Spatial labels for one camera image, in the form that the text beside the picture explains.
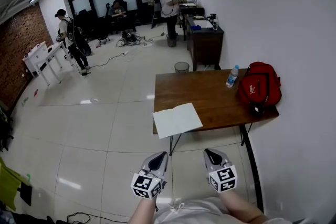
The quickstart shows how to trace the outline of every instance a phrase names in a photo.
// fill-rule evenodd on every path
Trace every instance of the yellow cloth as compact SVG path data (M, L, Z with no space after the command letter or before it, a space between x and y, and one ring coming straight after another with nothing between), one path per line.
M14 198L21 182L29 185L19 173L6 167L4 161L0 157L0 201L14 211L16 210Z

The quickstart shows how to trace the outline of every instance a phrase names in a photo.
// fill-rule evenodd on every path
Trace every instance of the white t-shirt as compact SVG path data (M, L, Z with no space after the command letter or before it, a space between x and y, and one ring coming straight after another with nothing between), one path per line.
M192 200L155 213L153 224L243 224L230 216L218 198ZM291 224L282 218L270 219L264 224Z
M161 17L167 18L174 15L177 15L180 11L179 4L174 4L174 6L167 5L168 2L172 0L160 0L161 2Z
M64 20L62 20L60 23L59 23L59 32L62 34L62 33L65 33L68 31L68 23ZM68 36L65 38L65 44L67 45L67 47L69 47L70 45L72 45L74 42L73 41L70 41L68 39Z

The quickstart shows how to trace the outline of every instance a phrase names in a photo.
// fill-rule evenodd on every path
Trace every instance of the water bottle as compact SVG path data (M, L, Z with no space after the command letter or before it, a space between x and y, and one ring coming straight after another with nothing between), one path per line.
M229 77L227 78L227 81L226 81L226 86L228 88L231 88L233 86L233 84L235 83L235 80L238 76L238 71L239 71L239 66L235 66L231 70L231 73L230 73L230 75L229 75Z
M217 29L218 29L218 20L217 19L214 19L214 21L212 22L212 29L217 31Z

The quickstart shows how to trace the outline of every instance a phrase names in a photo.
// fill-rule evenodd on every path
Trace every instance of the tiled floor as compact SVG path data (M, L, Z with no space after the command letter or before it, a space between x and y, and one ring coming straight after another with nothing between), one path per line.
M150 30L137 27L146 38L159 36L163 26ZM1 153L7 166L22 175L29 174L34 187L32 206L16 197L17 212L38 218L47 215L66 221L68 215L82 211L96 216L128 221L138 203L130 182L144 159L169 150L169 139L152 134L155 74L174 72L174 64L191 64L182 41L169 48L165 37L155 38L152 47L122 47L111 42L96 48L88 58L91 66L101 65L124 51L107 65L79 75L59 52L63 68L50 63L61 77L58 84L48 68L28 85L15 109L14 140L9 152ZM28 101L22 107L22 101ZM245 147L234 128L182 135L165 174L168 182L157 199L163 208L183 199L215 196L206 181L202 150L216 147L236 165L237 191L255 202L254 184ZM87 216L71 221L86 221ZM92 217L90 223L110 223Z

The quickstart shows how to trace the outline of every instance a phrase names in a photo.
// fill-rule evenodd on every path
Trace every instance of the white shirt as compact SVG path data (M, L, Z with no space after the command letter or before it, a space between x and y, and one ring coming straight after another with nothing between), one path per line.
M64 20L62 20L60 23L59 23L59 32L62 34L62 33L65 33L68 31L68 23ZM73 41L70 41L68 36L65 38L65 45L67 47L69 47L70 45L72 45L74 42Z
M161 2L161 17L167 18L177 15L180 11L179 4L174 4L174 6L169 6L167 3L172 0L160 0Z

